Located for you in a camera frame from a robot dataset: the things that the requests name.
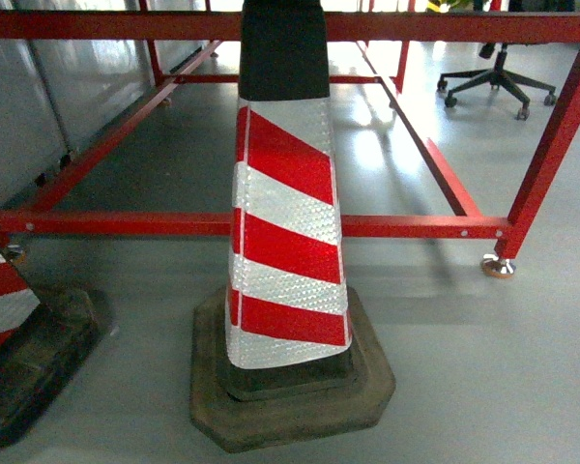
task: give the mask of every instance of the white wall panel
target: white wall panel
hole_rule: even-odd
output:
[[[25,41],[0,41],[0,207],[65,153]]]
[[[204,0],[149,0],[151,11],[204,11]],[[203,42],[156,41],[159,61],[164,72],[169,73],[190,56]]]
[[[19,0],[18,9],[125,10],[125,0]],[[100,131],[151,88],[144,43],[33,41],[69,146],[88,148]]]

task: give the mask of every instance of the chair leg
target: chair leg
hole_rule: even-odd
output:
[[[507,90],[510,94],[519,99],[522,102],[523,108],[529,107],[531,99],[529,99],[529,97],[522,91],[522,89],[520,89],[520,87],[517,86],[513,79],[509,77],[508,72],[503,72],[503,74],[499,76],[498,83],[505,87],[505,90]]]
[[[541,82],[539,80],[534,80],[526,75],[521,75],[516,72],[507,71],[507,75],[511,78],[513,82],[516,84],[526,85],[529,87],[534,87],[536,89],[547,90],[551,94],[554,94],[557,88],[554,85],[546,84],[545,82]]]
[[[457,87],[453,87],[451,90],[449,90],[448,96],[450,97],[453,94],[462,92],[463,90],[472,89],[473,87],[477,87],[486,82],[492,82],[495,78],[496,75],[494,74],[494,71],[492,70],[483,71],[481,74],[477,75],[475,78],[469,80],[468,82],[464,82],[463,84],[458,85]]]
[[[441,80],[443,80],[444,78],[447,78],[447,77],[460,77],[460,78],[470,79],[472,77],[475,77],[476,75],[480,75],[480,74],[485,73],[487,71],[493,71],[493,70],[444,72],[441,74]]]

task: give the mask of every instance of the chrome foot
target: chrome foot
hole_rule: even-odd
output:
[[[21,245],[10,244],[3,251],[5,257],[13,264],[22,264],[26,259],[26,251]]]
[[[490,277],[511,278],[515,274],[515,265],[510,259],[501,259],[495,254],[484,254],[481,270]]]

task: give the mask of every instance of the gray floor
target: gray floor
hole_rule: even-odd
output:
[[[413,43],[405,96],[482,210],[504,215],[551,108],[532,114],[488,86],[453,110],[440,71],[485,67],[479,44]],[[508,65],[561,88],[570,45],[516,46]],[[236,67],[236,46],[216,66]],[[362,72],[352,47],[333,66]],[[333,87],[342,212],[448,214],[377,86]],[[184,87],[61,205],[227,211],[236,87]],[[375,428],[227,455],[189,423],[191,312],[225,284],[226,239],[22,239],[24,273],[89,290],[112,322],[65,391],[0,463],[580,463],[580,131],[509,281],[485,277],[493,246],[348,239],[354,286],[397,377]]]

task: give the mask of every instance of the office chair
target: office chair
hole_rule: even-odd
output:
[[[546,2],[541,0],[540,8],[537,8],[537,2],[534,5],[528,5],[528,2],[525,1],[525,5],[523,7],[522,0],[511,0],[509,2],[508,10],[510,12],[573,11],[573,4],[573,0],[558,1],[557,3],[552,2],[551,0]],[[494,44],[487,43],[481,49],[479,56],[482,58],[490,58],[493,51]],[[556,87],[539,80],[531,79],[516,72],[507,71],[505,69],[505,60],[507,59],[507,54],[508,43],[503,43],[501,45],[501,50],[496,56],[496,61],[492,69],[442,73],[437,84],[438,91],[442,93],[447,91],[447,78],[470,78],[468,82],[458,85],[457,87],[454,87],[448,91],[447,97],[445,98],[445,107],[453,108],[457,104],[457,98],[453,96],[454,94],[462,92],[463,90],[471,89],[473,87],[478,87],[484,83],[489,83],[493,89],[499,89],[501,86],[503,86],[505,90],[507,90],[522,103],[522,107],[518,110],[515,118],[517,120],[526,121],[531,114],[529,109],[531,99],[529,99],[529,97],[522,91],[522,89],[520,89],[518,84],[534,87],[536,89],[547,90],[548,95],[545,97],[543,104],[546,106],[554,105],[557,102],[557,96],[555,95]]]

